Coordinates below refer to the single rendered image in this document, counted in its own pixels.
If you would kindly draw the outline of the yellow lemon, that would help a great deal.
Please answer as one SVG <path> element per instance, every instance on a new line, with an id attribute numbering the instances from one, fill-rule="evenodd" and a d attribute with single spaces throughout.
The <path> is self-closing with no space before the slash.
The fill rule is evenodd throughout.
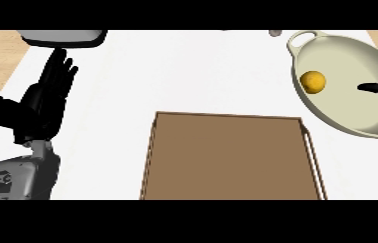
<path id="1" fill-rule="evenodd" d="M 320 93 L 327 85 L 327 78 L 318 71 L 308 71 L 300 77 L 300 83 L 309 94 Z"/>

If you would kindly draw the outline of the brown wooden tray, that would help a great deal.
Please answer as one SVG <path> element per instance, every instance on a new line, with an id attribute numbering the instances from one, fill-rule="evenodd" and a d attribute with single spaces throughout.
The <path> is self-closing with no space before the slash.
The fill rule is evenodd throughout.
<path id="1" fill-rule="evenodd" d="M 160 112 L 141 198 L 326 200 L 302 119 Z"/>

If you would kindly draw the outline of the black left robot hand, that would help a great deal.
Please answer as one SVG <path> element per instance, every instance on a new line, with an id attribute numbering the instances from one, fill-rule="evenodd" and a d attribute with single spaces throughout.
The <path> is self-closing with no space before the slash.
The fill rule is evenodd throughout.
<path id="1" fill-rule="evenodd" d="M 52 52 L 39 82 L 20 102 L 0 96 L 0 127 L 14 130 L 15 143 L 49 141 L 58 134 L 64 119 L 67 97 L 79 67 L 67 57 L 67 50 Z"/>

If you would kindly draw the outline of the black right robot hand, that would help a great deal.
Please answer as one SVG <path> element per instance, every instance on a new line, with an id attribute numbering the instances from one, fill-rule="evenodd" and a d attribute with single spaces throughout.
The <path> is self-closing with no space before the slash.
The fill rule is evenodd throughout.
<path id="1" fill-rule="evenodd" d="M 362 90 L 362 91 L 378 93 L 378 83 L 362 83 L 358 86 L 358 89 Z"/>

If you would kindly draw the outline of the cream oval pot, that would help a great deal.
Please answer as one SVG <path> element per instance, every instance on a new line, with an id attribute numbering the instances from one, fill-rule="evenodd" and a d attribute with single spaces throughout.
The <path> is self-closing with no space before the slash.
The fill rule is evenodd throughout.
<path id="1" fill-rule="evenodd" d="M 287 48 L 293 57 L 293 83 L 315 116 L 348 134 L 378 139 L 378 93 L 358 89 L 378 83 L 378 49 L 368 43 L 318 30 L 293 34 Z M 318 71 L 326 88 L 309 94 L 303 74 Z"/>

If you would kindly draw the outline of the grey appliance with black rim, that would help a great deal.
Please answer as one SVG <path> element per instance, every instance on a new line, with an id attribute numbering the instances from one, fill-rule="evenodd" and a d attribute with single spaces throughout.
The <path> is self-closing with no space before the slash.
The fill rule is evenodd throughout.
<path id="1" fill-rule="evenodd" d="M 98 47 L 109 34 L 107 30 L 20 30 L 29 45 L 49 48 Z"/>

